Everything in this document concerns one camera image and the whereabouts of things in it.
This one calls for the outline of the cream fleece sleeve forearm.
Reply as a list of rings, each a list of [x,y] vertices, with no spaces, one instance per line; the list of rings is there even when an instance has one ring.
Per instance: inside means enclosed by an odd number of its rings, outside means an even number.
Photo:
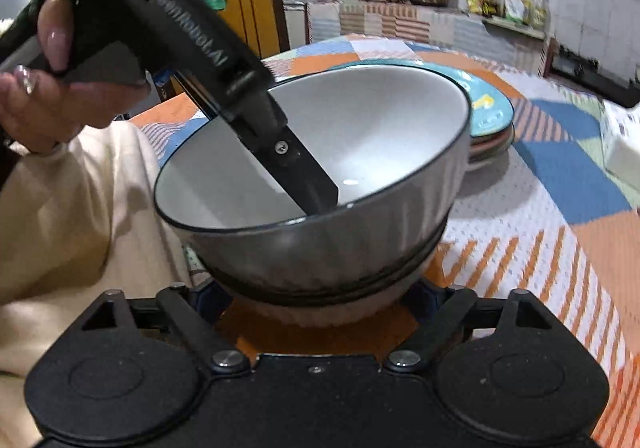
[[[1,443],[40,434],[26,374],[108,289],[148,298],[189,283],[186,256],[155,212],[156,154],[136,126],[85,128],[48,154],[20,157],[1,189]]]

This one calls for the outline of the person's left hand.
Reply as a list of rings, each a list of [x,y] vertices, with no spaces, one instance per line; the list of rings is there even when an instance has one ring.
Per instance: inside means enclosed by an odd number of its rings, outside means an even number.
[[[72,2],[46,0],[40,10],[38,40],[52,70],[67,66],[73,38]],[[150,93],[134,85],[66,84],[40,70],[18,67],[1,75],[1,127],[35,153],[48,153],[73,140],[84,127],[108,127]]]

